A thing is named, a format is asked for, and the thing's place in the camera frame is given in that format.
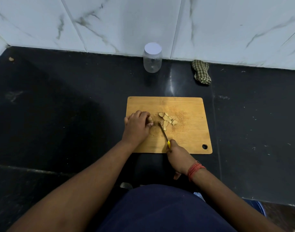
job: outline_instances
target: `plastic jar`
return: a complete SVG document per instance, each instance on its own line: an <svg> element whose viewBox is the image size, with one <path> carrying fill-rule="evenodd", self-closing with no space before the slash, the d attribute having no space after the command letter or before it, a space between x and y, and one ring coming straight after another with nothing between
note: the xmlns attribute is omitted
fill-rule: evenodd
<svg viewBox="0 0 295 232"><path fill-rule="evenodd" d="M163 55L161 46L156 42L151 42L145 45L143 53L143 66L147 72L155 73L161 68Z"/></svg>

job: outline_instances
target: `red thread bracelet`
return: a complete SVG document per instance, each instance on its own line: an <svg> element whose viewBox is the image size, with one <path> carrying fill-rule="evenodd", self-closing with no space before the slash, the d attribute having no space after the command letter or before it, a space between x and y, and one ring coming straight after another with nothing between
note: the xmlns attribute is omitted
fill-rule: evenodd
<svg viewBox="0 0 295 232"><path fill-rule="evenodd" d="M205 168L205 167L202 166L202 164L200 164L199 161L196 160L196 162L188 169L187 176L190 182L193 180L193 176L195 172L201 168Z"/></svg>

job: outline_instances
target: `black granite counter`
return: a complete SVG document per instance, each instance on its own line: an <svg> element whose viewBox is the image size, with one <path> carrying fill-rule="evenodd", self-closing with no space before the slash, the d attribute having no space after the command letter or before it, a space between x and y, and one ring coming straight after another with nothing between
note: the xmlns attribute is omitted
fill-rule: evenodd
<svg viewBox="0 0 295 232"><path fill-rule="evenodd" d="M240 197L295 205L295 71L211 64L209 74L204 86L190 62L164 60L150 74L142 58L7 49L0 230L120 140L129 96L202 97L213 153L194 157ZM164 154L134 153L118 182L176 184L172 177Z"/></svg>

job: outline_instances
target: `cloth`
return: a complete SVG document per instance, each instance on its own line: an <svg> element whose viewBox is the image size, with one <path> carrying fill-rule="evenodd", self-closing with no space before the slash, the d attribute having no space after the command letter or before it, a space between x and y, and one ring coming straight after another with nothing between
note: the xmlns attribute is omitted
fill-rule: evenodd
<svg viewBox="0 0 295 232"><path fill-rule="evenodd" d="M207 70L209 69L209 64L206 62L203 62L201 60L194 60L191 62L191 66L196 71L195 73L195 79L200 81L202 84L211 84L211 78L209 74L207 73Z"/></svg>
<svg viewBox="0 0 295 232"><path fill-rule="evenodd" d="M101 231L236 232L196 195L164 185L130 190L99 226Z"/></svg>

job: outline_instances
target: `green checkered towel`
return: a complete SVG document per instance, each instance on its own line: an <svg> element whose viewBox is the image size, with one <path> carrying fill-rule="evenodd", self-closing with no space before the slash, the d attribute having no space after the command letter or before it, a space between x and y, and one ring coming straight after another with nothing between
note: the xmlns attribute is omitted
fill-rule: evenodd
<svg viewBox="0 0 295 232"><path fill-rule="evenodd" d="M196 70L195 73L195 79L200 81L202 84L211 84L211 78L209 74L207 73L207 70L209 69L209 64L206 62L203 62L201 60L194 60L191 62L191 65L194 70Z"/></svg>

